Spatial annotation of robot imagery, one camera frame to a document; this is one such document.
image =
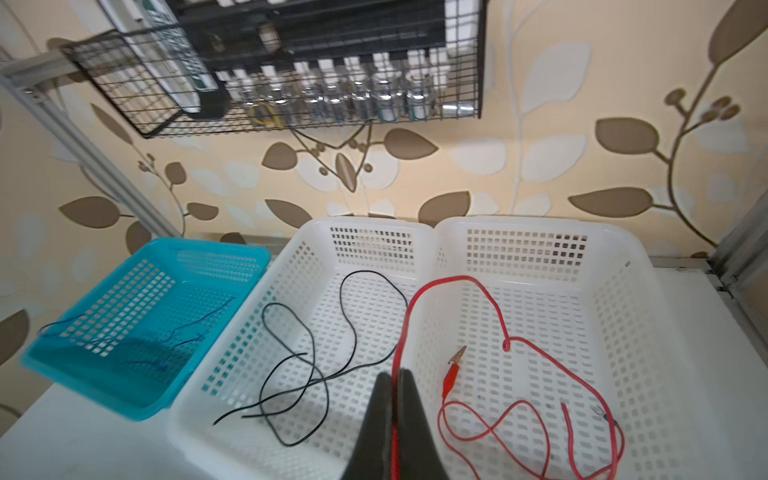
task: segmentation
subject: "yellow cable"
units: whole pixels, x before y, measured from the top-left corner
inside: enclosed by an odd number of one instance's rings
[[[275,112],[274,108],[272,108],[272,105],[266,104],[266,103],[261,105],[263,105],[267,109],[267,111],[270,113],[270,115],[272,116],[272,120],[271,121],[260,120],[257,116],[256,107],[254,106],[254,107],[246,108],[246,112],[248,113],[248,118],[250,119],[251,123],[254,123],[256,125],[261,125],[264,127],[271,127],[272,125],[278,128],[282,127],[282,124],[280,123],[280,118],[277,116],[277,112]]]

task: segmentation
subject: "black wire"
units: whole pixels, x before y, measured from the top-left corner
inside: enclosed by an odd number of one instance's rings
[[[299,322],[299,324],[301,324],[301,326],[302,326],[302,327],[304,327],[304,329],[306,330],[306,332],[307,332],[307,333],[309,333],[309,335],[310,335],[310,339],[312,340],[312,362],[310,362],[310,361],[309,361],[309,360],[307,360],[307,359],[304,359],[304,358],[302,358],[302,356],[301,356],[302,354],[300,354],[300,353],[295,353],[293,350],[291,350],[291,349],[288,347],[288,345],[286,345],[286,344],[285,344],[285,343],[284,343],[284,342],[283,342],[283,341],[282,341],[282,340],[281,340],[281,339],[280,339],[280,338],[279,338],[277,335],[275,335],[275,333],[274,333],[272,330],[270,330],[270,328],[269,328],[269,327],[268,327],[268,325],[266,324],[266,319],[264,318],[264,313],[266,312],[266,309],[267,309],[268,307],[272,306],[272,305],[278,305],[278,306],[281,306],[281,307],[283,307],[283,308],[286,308],[286,309],[288,309],[288,311],[289,311],[289,312],[291,312],[291,314],[293,315],[293,318],[295,318],[295,319],[296,319],[296,321],[297,321],[297,322]],[[269,425],[269,426],[270,426],[270,429],[272,429],[272,433],[274,433],[274,434],[275,434],[275,437],[277,438],[277,441],[278,441],[278,442],[280,442],[280,443],[282,443],[282,444],[283,444],[283,446],[286,446],[286,447],[293,447],[293,446],[299,445],[299,444],[300,444],[301,442],[303,442],[304,440],[307,440],[307,439],[308,439],[308,438],[309,438],[309,437],[310,437],[310,436],[311,436],[311,435],[312,435],[314,432],[316,432],[316,431],[317,431],[317,429],[319,429],[319,428],[320,428],[320,427],[323,425],[323,423],[326,421],[326,418],[328,417],[328,410],[330,409],[330,392],[329,392],[329,390],[328,390],[328,382],[326,381],[326,377],[323,375],[323,372],[321,372],[321,371],[320,371],[320,369],[319,369],[319,368],[317,367],[317,365],[315,364],[315,361],[316,361],[316,359],[315,359],[315,336],[312,334],[312,330],[310,330],[310,329],[309,329],[309,327],[307,327],[306,325],[304,325],[304,322],[302,322],[302,321],[301,321],[301,319],[299,318],[299,316],[297,316],[297,315],[296,315],[296,313],[295,313],[295,312],[294,312],[294,311],[293,311],[293,310],[292,310],[292,309],[291,309],[289,306],[287,306],[287,305],[283,305],[282,303],[277,303],[277,302],[268,303],[268,304],[267,304],[267,305],[265,305],[265,306],[264,306],[264,308],[262,308],[262,310],[261,310],[261,323],[264,325],[264,328],[266,329],[266,331],[267,331],[267,332],[269,332],[271,336],[275,337],[275,340],[277,340],[277,341],[280,343],[280,345],[282,345],[282,346],[283,346],[283,348],[284,348],[284,349],[286,349],[286,350],[288,350],[289,352],[291,352],[291,355],[290,355],[290,356],[288,356],[288,357],[286,357],[285,359],[283,359],[283,360],[282,360],[280,363],[278,363],[278,364],[275,366],[275,368],[273,368],[273,369],[272,369],[272,371],[270,372],[270,374],[269,374],[268,376],[266,376],[266,378],[264,379],[264,382],[261,384],[261,390],[259,390],[259,402],[260,402],[260,403],[259,403],[259,410],[261,410],[261,415],[262,415],[262,416],[264,417],[264,419],[266,420],[266,423],[267,423],[267,425]],[[263,394],[264,394],[264,388],[266,387],[266,383],[270,381],[270,377],[271,377],[271,376],[272,376],[272,375],[273,375],[273,374],[274,374],[274,373],[277,371],[277,368],[280,366],[280,364],[282,364],[283,362],[286,362],[287,360],[289,360],[289,359],[292,359],[292,358],[297,358],[297,359],[301,360],[301,361],[302,361],[302,362],[304,362],[304,363],[307,363],[308,365],[310,365],[310,366],[312,367],[312,369],[310,370],[310,377],[309,377],[309,378],[307,379],[307,381],[306,381],[307,383],[309,383],[310,381],[312,381],[312,375],[314,374],[315,370],[316,370],[316,371],[317,371],[317,373],[320,375],[320,378],[321,378],[321,380],[323,381],[323,385],[326,387],[326,411],[325,411],[325,413],[323,414],[323,417],[320,419],[320,422],[319,422],[319,423],[318,423],[318,424],[315,426],[315,428],[314,428],[314,429],[312,429],[312,431],[311,431],[311,432],[307,433],[307,434],[306,434],[304,437],[302,437],[300,440],[298,440],[298,441],[296,441],[296,442],[294,442],[294,443],[286,443],[286,442],[285,442],[285,441],[284,441],[282,438],[280,438],[280,434],[279,434],[279,433],[277,433],[277,429],[275,429],[275,425],[273,425],[273,424],[272,424],[272,420],[270,420],[270,418],[269,418],[269,417],[270,417],[270,416],[272,416],[272,415],[278,415],[279,413],[284,413],[284,412],[287,412],[288,410],[291,410],[293,407],[295,407],[296,405],[298,405],[298,403],[299,403],[299,402],[301,401],[301,399],[304,397],[304,394],[306,393],[306,391],[307,391],[307,389],[308,389],[309,387],[308,387],[308,386],[304,386],[304,389],[303,389],[303,390],[302,390],[302,392],[299,394],[299,397],[298,397],[298,398],[297,398],[297,399],[296,399],[296,400],[295,400],[295,401],[294,401],[294,402],[293,402],[293,403],[292,403],[292,404],[291,404],[291,405],[290,405],[290,406],[289,406],[287,409],[284,409],[282,412],[271,412],[269,415],[267,415],[267,414],[266,414],[266,412],[264,412],[264,404],[263,404],[263,402],[262,402],[261,398],[262,398],[262,396],[263,396]]]
[[[277,363],[277,365],[275,365],[274,368],[272,368],[272,371],[269,373],[269,375],[266,376],[266,378],[264,379],[264,382],[261,385],[261,390],[259,391],[259,401],[258,402],[254,403],[252,405],[242,406],[242,407],[238,407],[236,409],[230,410],[229,412],[223,414],[221,417],[216,419],[216,421],[214,422],[214,425],[216,425],[218,422],[220,422],[221,420],[225,419],[229,415],[232,415],[233,413],[241,412],[243,410],[252,409],[252,408],[258,406],[260,408],[260,410],[261,410],[260,414],[242,415],[241,418],[243,418],[243,419],[264,418],[266,420],[267,424],[272,429],[272,432],[275,434],[278,442],[280,442],[282,445],[285,445],[286,447],[292,447],[292,446],[295,446],[295,445],[299,445],[300,443],[302,443],[305,440],[307,440],[314,432],[316,432],[323,425],[323,423],[326,421],[326,418],[328,417],[328,411],[329,411],[329,408],[330,408],[330,394],[329,394],[329,390],[328,390],[328,381],[329,380],[337,379],[337,378],[339,378],[341,376],[344,376],[344,375],[346,375],[348,373],[354,372],[355,370],[366,368],[366,367],[369,367],[369,366],[376,366],[376,365],[379,365],[379,364],[384,363],[387,360],[389,360],[389,358],[395,353],[395,350],[397,349],[397,345],[396,344],[392,348],[392,350],[390,350],[389,353],[383,359],[377,360],[377,361],[371,362],[371,363],[364,363],[362,365],[354,366],[354,367],[352,367],[351,369],[348,369],[348,370],[346,369],[347,367],[349,367],[349,364],[352,362],[352,360],[353,360],[353,358],[355,356],[355,353],[357,351],[357,331],[355,330],[355,326],[349,320],[349,317],[346,315],[346,311],[344,310],[344,302],[343,302],[342,293],[343,293],[344,283],[352,275],[356,275],[358,273],[373,273],[375,275],[378,275],[378,276],[382,277],[384,280],[386,280],[387,283],[389,283],[389,285],[392,286],[393,289],[395,289],[395,291],[397,293],[400,294],[400,296],[402,297],[402,301],[404,302],[406,308],[408,307],[408,299],[406,298],[405,294],[403,294],[403,292],[394,283],[392,283],[391,280],[389,280],[383,274],[381,274],[379,272],[376,272],[374,270],[356,270],[354,272],[351,272],[351,273],[347,274],[344,277],[344,279],[341,281],[341,284],[339,285],[339,306],[341,308],[341,313],[342,313],[342,316],[344,317],[344,320],[346,320],[346,322],[349,324],[349,328],[352,330],[353,335],[354,335],[354,343],[353,343],[352,354],[349,356],[349,359],[346,361],[346,363],[344,364],[344,366],[341,369],[337,370],[335,373],[333,373],[333,374],[331,374],[329,376],[324,376],[323,373],[320,372],[319,368],[315,364],[315,339],[314,339],[314,336],[312,335],[312,331],[304,324],[304,322],[301,321],[301,319],[296,315],[295,312],[293,312],[292,309],[290,309],[290,307],[288,307],[286,305],[283,305],[282,303],[278,303],[278,302],[268,303],[261,310],[262,324],[264,325],[264,328],[266,328],[266,331],[269,332],[270,335],[272,335],[272,337],[274,337],[275,340],[277,340],[277,342],[280,343],[280,345],[283,348],[285,348],[286,350],[291,352],[291,355],[286,357],[286,358],[284,358],[284,359],[282,359],[282,360],[280,360],[280,362]],[[291,314],[293,315],[293,318],[295,318],[296,321],[298,321],[301,324],[301,326],[309,333],[310,339],[312,340],[312,362],[302,358],[302,356],[306,355],[306,353],[295,353],[294,351],[292,351],[292,349],[290,349],[285,344],[285,342],[283,342],[277,335],[275,335],[274,332],[272,332],[272,330],[270,330],[270,328],[266,324],[266,319],[265,319],[264,315],[265,315],[266,310],[270,306],[273,306],[273,305],[282,306],[282,307],[286,308],[289,312],[291,312]],[[295,389],[289,389],[289,390],[284,390],[282,392],[275,393],[274,395],[271,395],[271,396],[266,397],[265,399],[262,399],[262,394],[263,394],[264,388],[266,387],[266,384],[267,384],[267,382],[269,382],[269,380],[272,377],[272,375],[277,371],[277,369],[283,363],[285,363],[286,361],[288,361],[290,359],[293,359],[293,358],[297,358],[297,359],[307,363],[308,365],[312,366],[312,371],[310,371],[310,377],[308,378],[306,384],[304,384],[303,386],[296,387]],[[313,379],[312,378],[315,371],[318,372],[320,378],[318,378],[318,379]],[[290,411],[291,409],[293,409],[299,403],[299,401],[302,399],[304,393],[307,391],[307,389],[309,387],[317,385],[318,383],[321,383],[321,382],[323,383],[323,385],[326,388],[326,411],[325,411],[325,414],[323,415],[323,418],[312,429],[311,432],[309,432],[307,435],[302,437],[297,442],[290,443],[290,444],[284,442],[280,438],[280,435],[277,433],[277,430],[274,428],[272,422],[270,421],[270,417],[286,413],[286,412]],[[290,406],[286,407],[285,409],[279,410],[277,412],[264,412],[264,409],[262,407],[262,405],[264,403],[270,401],[271,399],[275,399],[278,396],[287,395],[289,393],[294,393],[294,392],[299,392],[299,391],[301,391],[301,393],[299,394],[299,397]]]
[[[230,296],[221,306],[217,307],[215,310],[211,310],[210,312],[206,313],[201,318],[199,318],[197,320],[194,320],[193,322],[185,323],[184,325],[180,325],[180,326],[174,328],[173,330],[171,330],[171,332],[168,335],[168,337],[166,339],[164,339],[164,340],[150,340],[150,339],[145,339],[145,338],[141,338],[141,337],[128,337],[126,339],[120,340],[120,344],[126,345],[126,344],[129,344],[129,343],[145,343],[147,345],[160,345],[160,346],[164,346],[166,343],[170,342],[179,333],[179,330],[185,329],[188,326],[197,325],[198,323],[203,322],[208,317],[213,316],[213,315],[221,312],[222,310],[226,309],[227,306],[234,299],[235,299],[234,296]],[[81,340],[75,339],[74,337],[70,337],[70,336],[64,337],[64,336],[61,336],[60,333],[56,333],[56,334],[48,333],[48,331],[46,329],[48,327],[50,327],[50,326],[53,326],[53,325],[60,325],[62,323],[73,322],[73,321],[75,321],[75,320],[77,320],[77,319],[79,319],[79,318],[81,318],[83,316],[86,316],[86,314],[85,313],[81,313],[80,315],[73,316],[71,318],[67,318],[67,319],[63,319],[63,320],[59,320],[59,321],[56,321],[56,322],[49,323],[47,325],[43,325],[42,327],[40,327],[40,330],[38,330],[38,338],[64,339],[64,340],[74,340],[75,342],[80,342]],[[118,336],[119,335],[115,331],[112,331],[112,332],[109,333],[109,335],[105,335],[105,336],[102,336],[102,337],[91,339],[91,340],[88,340],[87,342],[83,342],[83,343],[84,343],[84,345],[95,345],[95,344],[98,344],[98,343],[101,343],[101,342],[109,343],[109,342],[114,341]],[[161,372],[164,372],[165,369],[167,368],[165,363],[169,360],[169,358],[172,357],[172,355],[174,353],[174,350],[176,348],[178,348],[178,347],[180,347],[182,345],[186,345],[188,343],[198,342],[198,341],[204,339],[205,337],[206,337],[206,335],[204,333],[201,333],[201,334],[198,334],[196,337],[194,337],[192,339],[184,340],[183,342],[179,342],[176,345],[173,345],[171,348],[169,348],[167,355],[160,362],[158,362],[157,360],[135,360],[135,361],[131,360],[131,361],[126,361],[126,362],[121,362],[121,363],[125,363],[125,364],[128,364],[128,365],[131,365],[131,364],[147,364],[147,365],[153,366],[154,368],[160,370]]]

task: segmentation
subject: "blue plastic basket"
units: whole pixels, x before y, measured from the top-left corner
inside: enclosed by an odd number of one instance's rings
[[[48,327],[22,362],[148,419],[174,401],[269,262],[263,247],[154,240]]]

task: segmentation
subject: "beige wall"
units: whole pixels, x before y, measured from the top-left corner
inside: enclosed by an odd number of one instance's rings
[[[26,27],[21,30],[7,12],[0,15],[0,45],[17,58],[44,51],[49,38],[78,40],[109,28],[95,0],[7,4]],[[68,84],[51,96],[170,221],[185,225],[189,237],[217,239],[228,232],[289,237],[310,217],[348,213],[426,222],[463,214],[525,214],[607,221],[637,235],[651,255],[689,256],[711,252],[702,237],[716,243],[768,186],[768,35],[752,42],[743,38],[760,33],[768,14],[765,2],[738,0],[740,7],[756,5],[755,12],[724,21],[714,34],[732,4],[492,0],[483,118],[373,126],[366,158],[371,171],[360,171],[354,191],[349,180],[345,185],[322,175],[311,154],[294,159],[303,146],[287,131],[146,141],[89,84]],[[738,52],[723,61],[733,51]],[[717,113],[726,119],[680,139],[671,176],[676,212],[669,210],[669,165],[660,156],[671,155],[684,120],[664,99],[683,88],[680,104],[688,109],[713,62],[719,68],[688,126],[723,96],[730,100],[721,101],[728,105]],[[38,255],[21,261],[14,229],[4,229],[3,255],[15,269],[6,271],[14,272],[13,282],[28,281],[24,288],[37,297],[42,268],[58,269],[61,290],[43,302],[52,319],[56,309],[71,304],[127,254],[124,235],[131,220],[98,230],[67,220],[57,207],[98,192],[76,165],[52,159],[50,140],[23,120],[23,113],[6,114],[16,108],[7,103],[0,135],[3,168],[10,170],[2,195],[6,203],[24,207],[4,209],[5,225],[32,211],[49,233]],[[738,113],[731,117],[735,104]],[[643,122],[601,121],[607,118]],[[352,132],[304,133],[339,144]],[[366,133],[356,141],[364,143]],[[279,143],[286,146],[267,156]],[[318,158],[334,168],[337,153],[353,167],[362,162],[362,152],[348,147],[326,148]],[[274,168],[294,163],[288,170]],[[580,197],[619,187],[626,188]],[[80,223],[104,214],[93,202],[73,211],[70,218]],[[129,236],[133,248],[146,239],[141,234],[138,228]],[[64,250],[58,249],[60,242]],[[98,251],[98,265],[85,281],[71,282],[73,257],[86,246]],[[16,295],[9,298],[17,301]],[[18,375],[8,373],[17,372],[14,364],[2,368],[2,375]],[[24,399],[13,400],[19,408],[26,405]]]
[[[127,257],[131,219],[99,230],[68,220],[59,207],[99,191],[4,91],[0,118],[0,404],[24,412],[50,383],[23,369],[19,356],[41,326]],[[13,420],[0,409],[0,435]]]

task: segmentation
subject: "wire rack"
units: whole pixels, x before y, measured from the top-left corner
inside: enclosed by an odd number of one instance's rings
[[[487,0],[194,5],[63,48],[145,138],[480,117]]]

